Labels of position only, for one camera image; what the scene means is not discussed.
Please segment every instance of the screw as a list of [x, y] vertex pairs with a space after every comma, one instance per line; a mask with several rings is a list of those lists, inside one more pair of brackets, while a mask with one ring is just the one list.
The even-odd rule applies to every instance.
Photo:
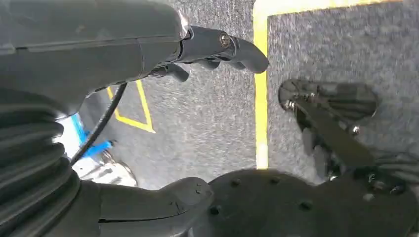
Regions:
[[220, 35], [220, 43], [224, 48], [227, 48], [230, 46], [230, 37], [227, 33], [221, 33]]
[[242, 181], [240, 179], [233, 179], [233, 181], [231, 181], [231, 186], [233, 187], [239, 186], [241, 182]]
[[293, 110], [295, 108], [295, 102], [292, 100], [287, 100], [285, 102], [285, 108], [287, 108], [288, 110]]

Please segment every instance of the parking space marking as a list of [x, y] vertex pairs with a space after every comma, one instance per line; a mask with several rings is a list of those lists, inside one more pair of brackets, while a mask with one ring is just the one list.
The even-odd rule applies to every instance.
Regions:
[[[141, 105], [142, 105], [143, 110], [144, 110], [146, 123], [141, 123], [141, 122], [135, 121], [133, 119], [121, 116], [119, 111], [118, 111], [118, 108], [116, 108], [115, 112], [114, 112], [115, 118], [118, 121], [123, 122], [125, 124], [128, 124], [130, 126], [137, 127], [139, 129], [142, 129], [142, 130], [147, 131], [147, 132], [156, 133], [153, 130], [153, 123], [151, 122], [150, 110], [148, 109], [147, 99], [145, 97], [144, 88], [143, 88], [143, 84], [142, 84], [141, 80], [137, 80], [136, 85], [137, 85], [138, 93], [140, 95]], [[109, 99], [112, 100], [114, 95], [113, 95], [112, 90], [110, 89], [110, 87], [106, 88], [106, 91], [108, 92]]]
[[[267, 56], [268, 17], [287, 13], [350, 7], [401, 0], [256, 0], [253, 5], [253, 41]], [[255, 85], [255, 126], [256, 126], [256, 167], [268, 168], [268, 101], [266, 72], [254, 75]]]

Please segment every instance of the asphalt ground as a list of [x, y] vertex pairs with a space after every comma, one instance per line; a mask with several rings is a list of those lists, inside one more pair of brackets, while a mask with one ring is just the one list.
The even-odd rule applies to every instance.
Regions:
[[[192, 25], [253, 41], [251, 0], [170, 4]], [[372, 120], [361, 124], [359, 140], [387, 150], [417, 147], [418, 13], [419, 2], [404, 1], [268, 18], [269, 168], [320, 182], [312, 159], [302, 151], [294, 118], [278, 105], [280, 84], [294, 78], [369, 84], [380, 97], [380, 107]], [[214, 71], [192, 65], [190, 71], [185, 83], [170, 77], [131, 83], [118, 106], [118, 119], [112, 118], [102, 136], [117, 140], [111, 153], [132, 169], [140, 187], [157, 189], [188, 176], [210, 181], [256, 167], [255, 120], [264, 112], [255, 112], [253, 74], [226, 65]], [[87, 127], [108, 103], [106, 91], [87, 99], [81, 110]]]

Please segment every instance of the screw hole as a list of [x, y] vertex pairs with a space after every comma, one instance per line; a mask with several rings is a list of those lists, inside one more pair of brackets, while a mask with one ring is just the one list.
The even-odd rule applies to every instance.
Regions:
[[311, 201], [302, 201], [298, 207], [301, 211], [311, 211], [313, 209], [313, 203]]
[[209, 211], [212, 215], [220, 214], [220, 210], [221, 210], [221, 206], [213, 206], [209, 209]]
[[233, 181], [231, 181], [231, 186], [233, 187], [239, 186], [241, 182], [242, 181], [240, 179], [234, 179]]

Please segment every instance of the black plastic part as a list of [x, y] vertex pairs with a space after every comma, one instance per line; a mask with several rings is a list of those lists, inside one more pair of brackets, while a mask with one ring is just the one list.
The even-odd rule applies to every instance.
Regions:
[[[193, 37], [182, 41], [182, 54], [176, 62], [202, 64], [215, 67], [214, 62], [226, 61], [236, 69], [248, 69], [253, 73], [262, 73], [269, 66], [266, 56], [252, 43], [227, 35], [224, 31], [191, 26]], [[228, 37], [229, 44], [224, 46], [220, 37]]]
[[322, 180], [326, 180], [330, 175], [331, 158], [330, 152], [326, 151], [322, 146], [316, 146], [313, 149], [314, 166], [317, 171], [317, 175]]
[[52, 142], [63, 127], [38, 114], [0, 117], [16, 116], [0, 128], [0, 236], [172, 236], [210, 206], [212, 191], [199, 178], [157, 191], [80, 181]]
[[206, 69], [213, 70], [213, 69], [218, 68], [221, 62], [214, 62], [210, 60], [200, 59], [200, 60], [195, 61], [195, 63], [200, 64]]
[[348, 135], [338, 123], [322, 109], [314, 107], [303, 98], [296, 98], [295, 106], [305, 114], [311, 128], [331, 151], [340, 159], [342, 171], [373, 167], [374, 157], [366, 147]]
[[412, 191], [375, 193], [353, 173], [313, 187], [276, 170], [241, 170], [210, 184], [214, 202], [182, 237], [406, 237], [418, 217]]
[[185, 34], [176, 10], [157, 0], [8, 0], [0, 15], [0, 55], [179, 42]]
[[189, 73], [187, 73], [183, 68], [176, 64], [167, 65], [167, 75], [172, 76], [178, 82], [185, 82], [189, 78]]
[[316, 134], [314, 134], [310, 128], [306, 127], [301, 133], [301, 140], [304, 146], [304, 152], [307, 155], [313, 153], [313, 149], [318, 145], [319, 139]]

